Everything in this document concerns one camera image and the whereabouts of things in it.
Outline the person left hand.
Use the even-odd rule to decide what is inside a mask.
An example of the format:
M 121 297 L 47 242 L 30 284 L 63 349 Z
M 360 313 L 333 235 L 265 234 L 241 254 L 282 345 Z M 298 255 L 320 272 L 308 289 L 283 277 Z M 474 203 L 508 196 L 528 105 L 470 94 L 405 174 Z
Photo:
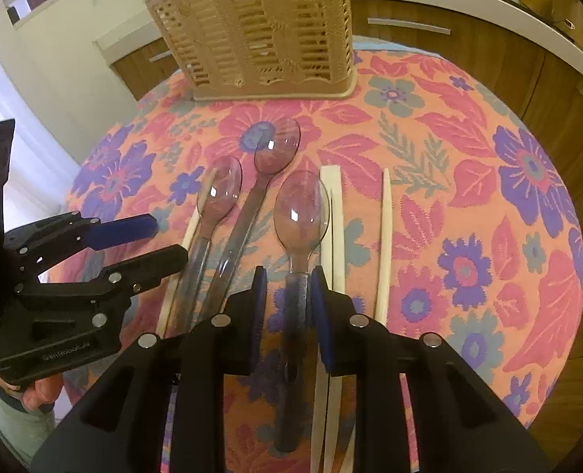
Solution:
M 0 377 L 2 391 L 17 399 L 26 410 L 32 411 L 43 405 L 51 405 L 59 398 L 64 385 L 62 374 L 57 374 L 44 379 L 31 382 L 27 387 L 12 385 Z

